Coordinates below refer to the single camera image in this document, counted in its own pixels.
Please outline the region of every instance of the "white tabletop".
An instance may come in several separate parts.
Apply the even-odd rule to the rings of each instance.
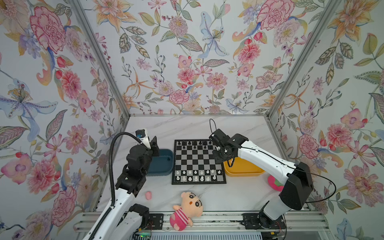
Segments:
[[[212,117],[217,128],[232,137],[239,133],[253,141],[266,151],[280,156],[276,144],[268,130],[264,117],[259,116],[223,116]],[[175,139],[207,139],[210,135],[209,117],[131,117],[126,131],[134,133],[146,128],[150,138],[157,136],[159,148],[173,151]],[[113,165],[114,181],[127,163],[129,149],[136,145],[133,139],[124,136]],[[204,211],[246,211],[259,210],[278,192],[267,182],[269,174],[258,177],[229,177],[226,184],[171,185],[172,174],[147,177],[143,188],[134,203],[147,206],[150,211],[173,211],[173,205],[181,203],[180,195],[192,191],[200,196]],[[146,200],[145,193],[152,192],[152,199]],[[100,199],[98,211],[102,211],[111,197],[109,180]]]

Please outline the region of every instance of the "wall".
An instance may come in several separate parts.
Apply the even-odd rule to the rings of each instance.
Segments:
[[[266,113],[326,3],[82,1],[133,114]]]
[[[0,239],[75,239],[126,122],[64,1],[0,1]]]
[[[340,240],[384,237],[383,9],[383,1],[343,1],[272,118],[289,158],[336,183],[330,201],[312,206]],[[333,192],[313,180],[309,200]]]

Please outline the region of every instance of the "plush toy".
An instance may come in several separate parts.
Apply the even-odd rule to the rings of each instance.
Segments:
[[[170,224],[176,231],[182,231],[187,225],[193,226],[191,217],[200,217],[203,213],[203,204],[193,192],[181,194],[181,206],[174,205],[175,212],[170,216]]]

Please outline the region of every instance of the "yellow tray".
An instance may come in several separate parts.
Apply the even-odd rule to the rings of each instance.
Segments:
[[[250,163],[247,160],[242,158],[235,158],[235,162],[232,167],[228,167],[228,164],[224,163],[225,173],[230,177],[251,177],[251,176],[259,176],[263,174],[265,171],[258,166]]]

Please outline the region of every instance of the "dark blue container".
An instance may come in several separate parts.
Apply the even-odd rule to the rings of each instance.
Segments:
[[[160,149],[158,157],[152,157],[147,176],[166,176],[172,173],[173,152],[169,149]]]

